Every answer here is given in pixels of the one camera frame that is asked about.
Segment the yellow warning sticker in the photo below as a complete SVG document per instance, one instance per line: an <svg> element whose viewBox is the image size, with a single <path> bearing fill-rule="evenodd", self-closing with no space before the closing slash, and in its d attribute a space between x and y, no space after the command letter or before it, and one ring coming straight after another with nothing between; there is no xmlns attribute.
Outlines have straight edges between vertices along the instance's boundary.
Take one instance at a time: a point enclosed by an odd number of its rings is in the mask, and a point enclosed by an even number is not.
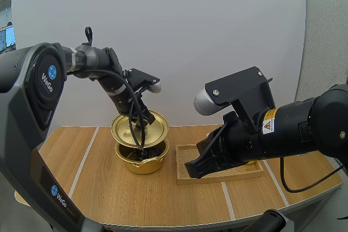
<svg viewBox="0 0 348 232"><path fill-rule="evenodd" d="M275 116L276 116L277 110L278 108L275 108L266 112L265 117L263 119L263 124L262 124L263 134L274 132L274 122L275 122Z"/></svg>
<svg viewBox="0 0 348 232"><path fill-rule="evenodd" d="M268 112L266 112L265 114L265 118L263 119L264 121L272 119L276 116L276 112L277 112L278 108L269 110Z"/></svg>

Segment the blue logo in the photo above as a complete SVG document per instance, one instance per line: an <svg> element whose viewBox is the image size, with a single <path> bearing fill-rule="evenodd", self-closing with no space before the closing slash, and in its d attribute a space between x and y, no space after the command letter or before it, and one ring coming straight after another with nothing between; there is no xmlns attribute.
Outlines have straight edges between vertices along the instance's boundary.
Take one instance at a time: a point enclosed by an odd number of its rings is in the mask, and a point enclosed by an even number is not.
<svg viewBox="0 0 348 232"><path fill-rule="evenodd" d="M57 193L58 193L58 189L57 189L57 186L55 186L55 185L53 185L52 186L52 188L51 188L51 193L52 193L52 195L57 195Z"/></svg>
<svg viewBox="0 0 348 232"><path fill-rule="evenodd" d="M54 65L51 65L48 69L48 76L50 77L51 80L53 80L56 75L57 75L57 70L55 69Z"/></svg>

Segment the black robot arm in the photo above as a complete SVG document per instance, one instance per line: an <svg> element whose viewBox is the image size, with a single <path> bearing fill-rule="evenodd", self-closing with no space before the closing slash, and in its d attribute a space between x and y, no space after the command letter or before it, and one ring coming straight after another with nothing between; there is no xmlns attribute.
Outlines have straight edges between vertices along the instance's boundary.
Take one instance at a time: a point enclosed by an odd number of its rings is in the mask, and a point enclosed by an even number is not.
<svg viewBox="0 0 348 232"><path fill-rule="evenodd" d="M269 81L251 67L208 83L198 93L195 108L201 114L229 105L235 111L197 144L201 155L185 164L192 178L317 150L348 167L348 86L335 85L319 97L275 108Z"/></svg>
<svg viewBox="0 0 348 232"><path fill-rule="evenodd" d="M137 94L160 91L158 78L136 69L123 71L111 48L92 47L90 28L86 35L88 43L77 48L40 43L0 56L0 171L57 231L109 231L79 211L37 150L47 137L67 75L98 80L117 110L130 113L134 122L141 116L153 121ZM137 110L132 114L133 102Z"/></svg>

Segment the white backdrop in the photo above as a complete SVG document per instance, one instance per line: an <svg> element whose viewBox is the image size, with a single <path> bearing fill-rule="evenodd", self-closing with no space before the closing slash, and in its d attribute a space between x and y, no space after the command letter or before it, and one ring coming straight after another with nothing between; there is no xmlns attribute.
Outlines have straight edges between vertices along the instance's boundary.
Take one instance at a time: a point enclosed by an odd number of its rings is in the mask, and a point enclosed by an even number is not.
<svg viewBox="0 0 348 232"><path fill-rule="evenodd" d="M38 42L76 47L93 29L94 46L116 50L123 68L161 79L144 95L171 126L218 124L226 109L201 116L205 83L258 66L277 106L294 100L305 32L305 0L13 0L18 48ZM98 83L68 77L52 128L110 126L117 115Z"/></svg>

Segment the screw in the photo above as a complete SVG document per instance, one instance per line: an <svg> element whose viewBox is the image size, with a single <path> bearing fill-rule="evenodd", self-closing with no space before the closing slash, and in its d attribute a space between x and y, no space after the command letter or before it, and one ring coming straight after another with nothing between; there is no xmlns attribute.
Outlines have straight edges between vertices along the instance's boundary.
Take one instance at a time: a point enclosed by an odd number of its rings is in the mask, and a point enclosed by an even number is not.
<svg viewBox="0 0 348 232"><path fill-rule="evenodd" d="M346 136L346 133L344 131L341 131L341 133L339 134L339 137L343 140Z"/></svg>

